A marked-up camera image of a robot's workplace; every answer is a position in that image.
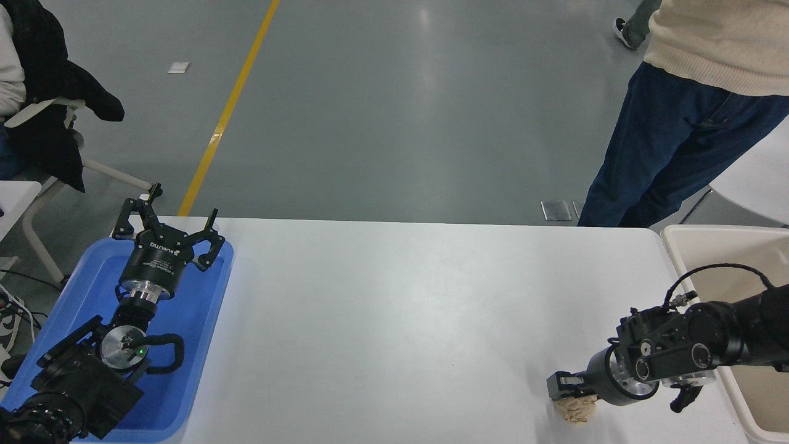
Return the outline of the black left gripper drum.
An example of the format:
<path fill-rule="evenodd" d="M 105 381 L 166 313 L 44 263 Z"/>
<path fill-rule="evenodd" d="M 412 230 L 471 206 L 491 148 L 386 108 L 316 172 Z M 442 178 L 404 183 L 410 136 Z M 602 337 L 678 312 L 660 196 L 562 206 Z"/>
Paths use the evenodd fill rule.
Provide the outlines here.
<path fill-rule="evenodd" d="M 188 234 L 170 226 L 161 232 L 146 229 L 135 235 L 131 256 L 118 283 L 126 290 L 149 282 L 161 295 L 175 295 L 186 265 L 194 258 L 194 247 L 187 244 Z"/>

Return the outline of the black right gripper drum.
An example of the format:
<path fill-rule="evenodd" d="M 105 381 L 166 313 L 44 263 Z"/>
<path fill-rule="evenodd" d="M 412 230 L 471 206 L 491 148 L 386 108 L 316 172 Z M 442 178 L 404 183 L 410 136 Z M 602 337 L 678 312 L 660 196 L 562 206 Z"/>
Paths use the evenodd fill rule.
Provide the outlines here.
<path fill-rule="evenodd" d="M 597 352 L 584 371 L 584 383 L 608 404 L 626 406 L 642 399 L 642 388 L 626 370 L 624 363 L 609 346 Z"/>

